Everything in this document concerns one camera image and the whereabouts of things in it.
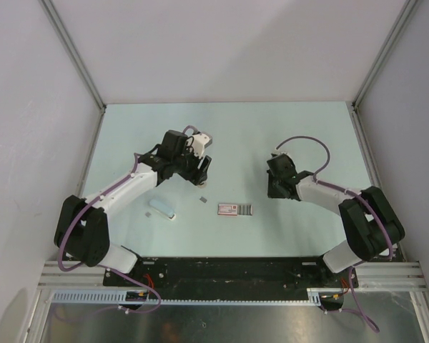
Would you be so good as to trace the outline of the light blue stapler cover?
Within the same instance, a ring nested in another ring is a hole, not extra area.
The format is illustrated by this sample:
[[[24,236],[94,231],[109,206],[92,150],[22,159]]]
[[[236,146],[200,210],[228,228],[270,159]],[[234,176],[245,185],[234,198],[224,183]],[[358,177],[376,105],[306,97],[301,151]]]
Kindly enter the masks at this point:
[[[151,199],[149,201],[149,206],[168,220],[174,220],[176,218],[176,213],[173,208],[158,199]]]

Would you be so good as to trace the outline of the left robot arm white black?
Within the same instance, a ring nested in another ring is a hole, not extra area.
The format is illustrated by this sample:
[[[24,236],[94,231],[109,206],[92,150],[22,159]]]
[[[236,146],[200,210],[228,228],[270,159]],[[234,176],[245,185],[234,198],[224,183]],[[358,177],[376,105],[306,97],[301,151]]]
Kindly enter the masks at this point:
[[[135,199],[177,174],[196,187],[207,182],[211,157],[206,154],[212,137],[191,126],[192,134],[169,130],[161,143],[144,154],[135,154],[132,168],[121,178],[87,197],[71,195],[61,207],[54,243],[59,249],[60,270],[65,254],[80,265],[115,269],[130,286],[142,281],[143,267],[132,250],[115,244],[109,233],[109,220]]]

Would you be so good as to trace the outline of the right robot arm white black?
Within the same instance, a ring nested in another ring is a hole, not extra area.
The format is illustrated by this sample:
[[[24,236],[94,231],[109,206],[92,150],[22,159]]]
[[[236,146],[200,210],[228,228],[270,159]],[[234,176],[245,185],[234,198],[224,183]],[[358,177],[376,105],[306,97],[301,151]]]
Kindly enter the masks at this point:
[[[326,209],[341,218],[346,240],[322,255],[315,269],[316,280],[331,287],[342,271],[369,262],[383,252],[393,256],[393,245],[405,238],[405,230],[382,189],[346,189],[317,180],[310,171],[296,171],[286,154],[273,154],[268,160],[267,196],[292,199]]]

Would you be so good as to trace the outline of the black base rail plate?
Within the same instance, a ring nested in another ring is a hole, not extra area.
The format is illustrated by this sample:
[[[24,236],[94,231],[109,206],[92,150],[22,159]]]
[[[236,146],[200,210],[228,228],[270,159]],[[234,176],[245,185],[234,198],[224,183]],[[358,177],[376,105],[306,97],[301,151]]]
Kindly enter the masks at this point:
[[[165,300],[304,300],[308,289],[337,292],[356,273],[333,274],[319,257],[141,257],[124,279],[105,272],[106,287],[132,287],[135,279],[153,284]]]

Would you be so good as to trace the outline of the aluminium front frame rail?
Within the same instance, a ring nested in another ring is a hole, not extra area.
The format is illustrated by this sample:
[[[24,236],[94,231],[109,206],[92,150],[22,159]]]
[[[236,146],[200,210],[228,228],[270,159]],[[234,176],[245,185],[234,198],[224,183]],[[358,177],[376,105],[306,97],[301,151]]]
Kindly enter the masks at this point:
[[[57,261],[44,264],[39,289],[97,289],[103,287],[105,269],[81,266],[70,272],[60,270]]]

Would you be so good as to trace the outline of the left aluminium corner post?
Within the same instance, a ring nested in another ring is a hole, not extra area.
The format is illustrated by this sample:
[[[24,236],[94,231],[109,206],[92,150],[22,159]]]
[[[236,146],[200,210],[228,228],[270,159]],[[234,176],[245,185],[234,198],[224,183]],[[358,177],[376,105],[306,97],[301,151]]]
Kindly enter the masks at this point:
[[[74,40],[67,29],[64,20],[56,9],[54,2],[51,0],[39,0],[39,3],[52,25],[54,32],[58,36],[61,45],[67,53],[67,56],[71,60],[75,71],[78,73],[82,83],[86,87],[90,97],[96,104],[100,111],[104,111],[106,104],[103,102],[102,97],[94,83],[91,74],[88,71],[86,64],[83,61],[81,54],[79,53]]]

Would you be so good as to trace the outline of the aluminium corner post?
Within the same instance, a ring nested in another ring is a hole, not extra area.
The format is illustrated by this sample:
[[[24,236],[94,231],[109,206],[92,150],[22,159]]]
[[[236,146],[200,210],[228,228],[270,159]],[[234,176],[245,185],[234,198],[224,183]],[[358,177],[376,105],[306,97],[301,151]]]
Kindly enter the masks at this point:
[[[390,55],[393,52],[393,49],[398,44],[401,36],[404,34],[408,24],[410,23],[421,3],[422,1],[420,0],[407,0],[403,4],[403,7],[394,20],[394,23],[389,30],[384,42],[382,43],[373,64],[363,79],[363,82],[352,101],[352,107],[354,109],[359,108],[362,104],[364,98],[367,96],[369,90],[375,83],[375,80],[379,76],[383,67],[386,65]]]
[[[51,0],[39,0],[39,3],[52,25],[54,32],[58,36],[61,45],[67,53],[67,56],[71,60],[75,71],[78,73],[82,83],[86,87],[90,97],[96,104],[100,111],[104,111],[106,104],[103,102],[102,97],[94,83],[91,74],[88,71],[86,64],[83,61],[81,54],[79,53],[74,40],[67,29],[64,20],[56,9],[54,2]]]

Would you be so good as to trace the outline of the right aluminium corner post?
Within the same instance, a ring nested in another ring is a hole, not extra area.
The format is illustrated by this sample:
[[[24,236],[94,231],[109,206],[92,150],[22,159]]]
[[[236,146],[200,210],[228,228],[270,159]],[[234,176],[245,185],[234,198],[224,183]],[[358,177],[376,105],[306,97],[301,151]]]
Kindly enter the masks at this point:
[[[394,23],[389,30],[384,42],[382,43],[373,64],[363,79],[363,82],[352,101],[352,107],[354,109],[359,108],[362,104],[364,98],[367,96],[369,90],[375,83],[375,80],[379,76],[383,67],[386,65],[390,55],[393,52],[393,49],[398,44],[401,36],[404,34],[408,24],[410,23],[421,3],[422,1],[420,0],[407,0],[403,4],[403,7],[394,20]]]

